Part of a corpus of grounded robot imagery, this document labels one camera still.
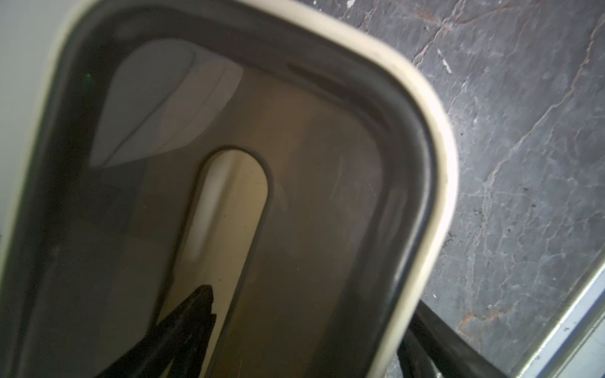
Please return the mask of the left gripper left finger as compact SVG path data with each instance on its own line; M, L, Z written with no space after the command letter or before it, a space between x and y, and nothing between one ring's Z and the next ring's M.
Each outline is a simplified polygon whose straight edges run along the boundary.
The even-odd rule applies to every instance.
M217 315L210 285L202 285L100 377L198 377Z

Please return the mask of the cream box dark lid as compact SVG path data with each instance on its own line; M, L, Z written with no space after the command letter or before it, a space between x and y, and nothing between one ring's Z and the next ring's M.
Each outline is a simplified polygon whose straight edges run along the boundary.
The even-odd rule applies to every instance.
M4 377L100 377L202 285L198 377L382 377L455 210L428 80L296 1L78 1L28 130Z

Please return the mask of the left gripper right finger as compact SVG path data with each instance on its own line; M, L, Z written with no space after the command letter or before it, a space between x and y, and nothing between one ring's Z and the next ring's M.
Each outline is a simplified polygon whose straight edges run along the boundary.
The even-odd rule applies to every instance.
M419 302L397 351L405 377L504 377L424 302Z

